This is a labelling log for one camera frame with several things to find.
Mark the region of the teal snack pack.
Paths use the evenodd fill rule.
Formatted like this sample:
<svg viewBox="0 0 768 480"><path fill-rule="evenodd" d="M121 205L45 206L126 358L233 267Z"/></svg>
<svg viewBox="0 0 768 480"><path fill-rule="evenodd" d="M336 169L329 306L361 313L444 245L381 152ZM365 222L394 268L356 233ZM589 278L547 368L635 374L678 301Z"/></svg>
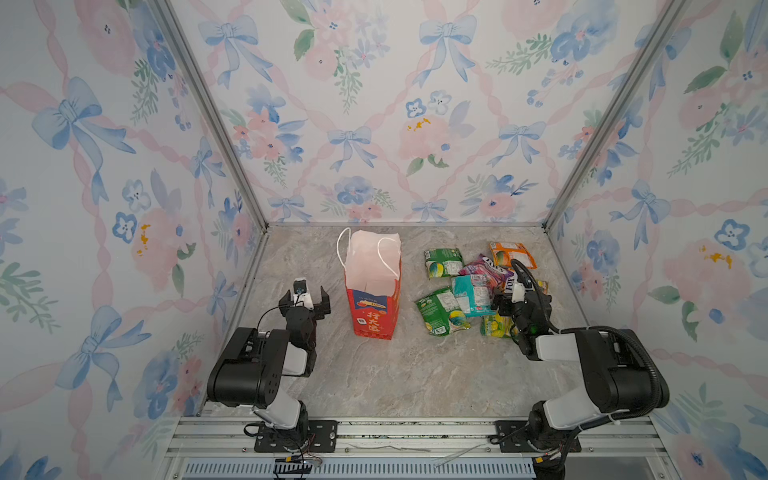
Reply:
<svg viewBox="0 0 768 480"><path fill-rule="evenodd" d="M451 290L467 317L492 314L492 289L486 276L472 274L454 277L451 280Z"/></svg>

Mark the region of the green snack pack front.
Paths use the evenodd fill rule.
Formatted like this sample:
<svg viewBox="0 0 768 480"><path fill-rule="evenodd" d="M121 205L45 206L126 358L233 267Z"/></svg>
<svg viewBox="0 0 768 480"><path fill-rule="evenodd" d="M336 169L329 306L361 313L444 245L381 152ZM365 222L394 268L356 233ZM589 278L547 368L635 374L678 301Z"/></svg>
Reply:
<svg viewBox="0 0 768 480"><path fill-rule="evenodd" d="M415 304L432 336L447 336L471 328L450 287L433 291L418 299Z"/></svg>

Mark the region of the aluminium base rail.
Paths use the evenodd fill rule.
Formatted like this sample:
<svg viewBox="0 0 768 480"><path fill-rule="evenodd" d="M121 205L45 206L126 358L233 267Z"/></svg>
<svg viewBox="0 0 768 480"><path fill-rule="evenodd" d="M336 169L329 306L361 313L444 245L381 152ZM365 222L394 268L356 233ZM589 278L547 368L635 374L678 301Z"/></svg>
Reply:
<svg viewBox="0 0 768 480"><path fill-rule="evenodd" d="M182 420L159 479L535 479L543 452L522 420L338 417L304 453L259 453L245 417ZM568 479L678 479L647 418L580 434Z"/></svg>

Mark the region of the purple berries candy pack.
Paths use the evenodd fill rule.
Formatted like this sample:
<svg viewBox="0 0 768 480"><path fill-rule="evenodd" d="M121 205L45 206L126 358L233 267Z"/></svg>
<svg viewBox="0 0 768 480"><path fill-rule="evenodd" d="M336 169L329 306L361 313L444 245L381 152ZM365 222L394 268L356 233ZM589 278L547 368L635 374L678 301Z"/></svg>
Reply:
<svg viewBox="0 0 768 480"><path fill-rule="evenodd" d="M480 275L488 281L492 289L503 286L508 280L517 279L517 274L514 270L497 266L491 258L483 254L480 254L475 260L464 265L459 270L459 275Z"/></svg>

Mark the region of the red paper bag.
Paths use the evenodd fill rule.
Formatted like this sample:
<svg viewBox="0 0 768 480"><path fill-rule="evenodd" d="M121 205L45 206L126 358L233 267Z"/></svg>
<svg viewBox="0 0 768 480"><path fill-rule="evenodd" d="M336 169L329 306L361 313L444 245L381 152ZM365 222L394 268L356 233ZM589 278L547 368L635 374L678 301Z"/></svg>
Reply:
<svg viewBox="0 0 768 480"><path fill-rule="evenodd" d="M392 339L400 310L400 236L347 227L337 238L336 254L344 271L354 333Z"/></svg>

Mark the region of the orange snack pack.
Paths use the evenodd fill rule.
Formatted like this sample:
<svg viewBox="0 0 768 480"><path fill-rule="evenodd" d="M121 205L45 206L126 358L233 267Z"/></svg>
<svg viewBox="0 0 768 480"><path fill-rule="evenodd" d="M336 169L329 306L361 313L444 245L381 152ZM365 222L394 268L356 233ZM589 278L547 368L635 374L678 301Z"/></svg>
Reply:
<svg viewBox="0 0 768 480"><path fill-rule="evenodd" d="M534 256L522 243L490 242L489 248L496 266L511 268L512 261L517 260L530 270L537 269Z"/></svg>

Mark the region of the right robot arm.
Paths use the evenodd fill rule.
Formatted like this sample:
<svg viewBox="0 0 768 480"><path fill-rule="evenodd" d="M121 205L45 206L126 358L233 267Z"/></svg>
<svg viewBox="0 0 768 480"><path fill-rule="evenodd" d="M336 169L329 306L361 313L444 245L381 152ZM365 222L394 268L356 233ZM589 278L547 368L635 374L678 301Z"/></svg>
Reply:
<svg viewBox="0 0 768 480"><path fill-rule="evenodd" d="M515 281L494 292L491 308L512 321L511 332L526 359L575 362L582 376L580 386L534 404L525 421L497 421L488 440L502 451L563 456L578 449L578 436L587 430L644 417L668 405L668 384L633 330L555 329L551 297L538 286L526 289Z"/></svg>

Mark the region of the yellow green candy pack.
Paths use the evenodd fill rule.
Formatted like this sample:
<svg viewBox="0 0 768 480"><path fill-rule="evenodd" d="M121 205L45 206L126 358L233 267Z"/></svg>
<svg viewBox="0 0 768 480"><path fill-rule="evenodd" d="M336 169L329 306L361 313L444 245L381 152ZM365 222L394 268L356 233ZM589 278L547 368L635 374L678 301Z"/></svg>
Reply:
<svg viewBox="0 0 768 480"><path fill-rule="evenodd" d="M500 316L498 313L484 316L480 324L483 336L516 340L518 329L511 317Z"/></svg>

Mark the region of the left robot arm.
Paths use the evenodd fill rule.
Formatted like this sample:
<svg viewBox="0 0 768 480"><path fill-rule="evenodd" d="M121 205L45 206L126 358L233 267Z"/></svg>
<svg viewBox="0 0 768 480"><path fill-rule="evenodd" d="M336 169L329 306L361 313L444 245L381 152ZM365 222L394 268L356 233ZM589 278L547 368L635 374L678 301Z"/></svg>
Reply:
<svg viewBox="0 0 768 480"><path fill-rule="evenodd" d="M249 406L261 425L255 434L258 451L303 450L312 434L306 405L281 386L285 377L308 377L317 360L317 323L331 313L325 289L314 301L304 279L275 308L286 325L266 332L239 327L216 361L207 381L210 401L226 407Z"/></svg>

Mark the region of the green snack pack back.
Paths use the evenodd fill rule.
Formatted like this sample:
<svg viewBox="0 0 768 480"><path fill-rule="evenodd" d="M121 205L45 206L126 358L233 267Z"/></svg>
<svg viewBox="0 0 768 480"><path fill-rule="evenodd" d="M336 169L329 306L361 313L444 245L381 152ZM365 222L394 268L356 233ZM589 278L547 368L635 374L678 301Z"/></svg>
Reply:
<svg viewBox="0 0 768 480"><path fill-rule="evenodd" d="M430 279L458 276L464 267L463 256L457 248L437 248L424 252L425 266Z"/></svg>

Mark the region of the green snack pack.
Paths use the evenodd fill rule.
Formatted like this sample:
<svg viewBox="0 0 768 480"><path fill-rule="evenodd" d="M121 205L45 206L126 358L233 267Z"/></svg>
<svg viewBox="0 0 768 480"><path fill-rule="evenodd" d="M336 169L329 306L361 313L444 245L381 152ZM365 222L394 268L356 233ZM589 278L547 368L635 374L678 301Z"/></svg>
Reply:
<svg viewBox="0 0 768 480"><path fill-rule="evenodd" d="M425 266L430 279L458 276L464 267L463 256L457 248L437 248L424 252Z"/></svg>
<svg viewBox="0 0 768 480"><path fill-rule="evenodd" d="M471 328L450 287L433 291L418 299L415 304L432 336L447 336Z"/></svg>

